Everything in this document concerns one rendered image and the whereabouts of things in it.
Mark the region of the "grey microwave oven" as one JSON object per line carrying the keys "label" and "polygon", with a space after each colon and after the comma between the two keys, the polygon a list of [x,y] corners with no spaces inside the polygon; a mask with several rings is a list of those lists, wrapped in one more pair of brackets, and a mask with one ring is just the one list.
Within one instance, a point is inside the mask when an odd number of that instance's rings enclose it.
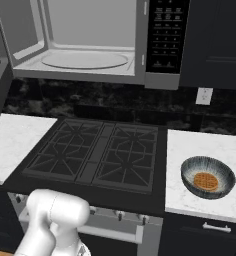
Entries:
{"label": "grey microwave oven", "polygon": [[[0,0],[0,29],[13,78],[179,86],[190,0]],[[54,52],[104,52],[122,66],[45,65]]]}

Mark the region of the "round brown waffle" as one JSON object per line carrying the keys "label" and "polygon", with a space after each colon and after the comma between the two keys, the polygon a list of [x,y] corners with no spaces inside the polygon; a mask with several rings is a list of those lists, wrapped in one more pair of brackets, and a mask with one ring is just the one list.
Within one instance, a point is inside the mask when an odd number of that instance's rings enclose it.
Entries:
{"label": "round brown waffle", "polygon": [[207,172],[198,172],[194,176],[194,185],[202,190],[213,192],[218,188],[218,179]]}

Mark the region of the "dark blue-grey bowl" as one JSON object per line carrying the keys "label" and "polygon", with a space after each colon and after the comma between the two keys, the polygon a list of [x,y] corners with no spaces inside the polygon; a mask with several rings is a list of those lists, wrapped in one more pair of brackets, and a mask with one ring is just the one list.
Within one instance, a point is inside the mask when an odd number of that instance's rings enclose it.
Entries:
{"label": "dark blue-grey bowl", "polygon": [[[225,197],[236,184],[235,174],[226,164],[207,156],[193,156],[186,159],[180,171],[184,186],[195,196],[208,200]],[[206,191],[194,184],[195,175],[201,172],[211,174],[217,179],[218,184],[214,191]]]}

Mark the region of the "black gas hob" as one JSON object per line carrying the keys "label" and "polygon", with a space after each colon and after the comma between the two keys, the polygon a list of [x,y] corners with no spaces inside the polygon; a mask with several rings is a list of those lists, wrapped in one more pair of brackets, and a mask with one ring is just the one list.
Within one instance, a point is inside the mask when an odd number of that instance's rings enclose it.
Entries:
{"label": "black gas hob", "polygon": [[52,189],[95,207],[160,217],[165,209],[167,129],[60,118],[3,184],[28,195]]}

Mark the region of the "round glass turntable plate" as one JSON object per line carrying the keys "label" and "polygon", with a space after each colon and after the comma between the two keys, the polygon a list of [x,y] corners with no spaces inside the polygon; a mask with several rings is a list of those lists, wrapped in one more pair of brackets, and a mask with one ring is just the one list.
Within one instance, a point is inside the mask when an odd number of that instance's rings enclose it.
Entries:
{"label": "round glass turntable plate", "polygon": [[43,64],[51,67],[80,70],[113,68],[127,62],[123,55],[104,52],[54,52],[42,59]]}

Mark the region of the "steel oven front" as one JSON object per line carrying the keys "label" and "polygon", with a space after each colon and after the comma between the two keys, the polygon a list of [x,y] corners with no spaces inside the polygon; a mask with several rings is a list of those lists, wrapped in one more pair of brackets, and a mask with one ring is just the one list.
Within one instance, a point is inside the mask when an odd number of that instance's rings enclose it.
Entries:
{"label": "steel oven front", "polygon": [[[16,202],[16,195],[22,196],[23,199],[20,203]],[[23,224],[24,235],[29,226],[29,213],[26,208],[29,195],[15,193],[10,195],[10,198],[19,206],[19,221]],[[141,244],[81,234],[79,232],[78,235],[90,250],[91,256],[158,256],[162,223],[163,220],[160,217],[149,216],[148,222],[144,225]]]}

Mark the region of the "dark drawer front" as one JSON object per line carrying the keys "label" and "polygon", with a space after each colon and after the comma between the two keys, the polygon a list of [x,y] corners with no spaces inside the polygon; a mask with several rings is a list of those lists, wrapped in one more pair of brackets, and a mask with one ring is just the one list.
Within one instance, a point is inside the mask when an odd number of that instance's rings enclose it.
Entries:
{"label": "dark drawer front", "polygon": [[[231,233],[202,228],[209,225],[232,229]],[[236,256],[236,223],[176,213],[163,219],[158,256]]]}

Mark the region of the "dark base cupboard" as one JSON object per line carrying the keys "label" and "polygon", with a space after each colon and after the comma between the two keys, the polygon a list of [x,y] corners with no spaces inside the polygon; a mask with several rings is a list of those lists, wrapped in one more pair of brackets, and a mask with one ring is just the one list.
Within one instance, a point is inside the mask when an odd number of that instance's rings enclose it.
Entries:
{"label": "dark base cupboard", "polygon": [[24,232],[6,191],[0,187],[0,250],[14,253]]}

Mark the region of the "white wall socket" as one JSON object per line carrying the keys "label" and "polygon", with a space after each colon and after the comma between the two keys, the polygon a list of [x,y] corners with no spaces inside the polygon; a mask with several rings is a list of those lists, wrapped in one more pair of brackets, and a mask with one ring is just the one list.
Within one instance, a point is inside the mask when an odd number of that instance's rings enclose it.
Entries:
{"label": "white wall socket", "polygon": [[199,88],[196,95],[197,105],[209,105],[213,94],[212,88]]}

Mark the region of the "dark wall cupboard door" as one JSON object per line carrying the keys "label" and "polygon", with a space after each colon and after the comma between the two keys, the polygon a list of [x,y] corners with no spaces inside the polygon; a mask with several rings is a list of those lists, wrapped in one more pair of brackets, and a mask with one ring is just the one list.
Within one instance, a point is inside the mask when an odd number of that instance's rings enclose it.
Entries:
{"label": "dark wall cupboard door", "polygon": [[236,0],[191,0],[180,86],[236,90]]}

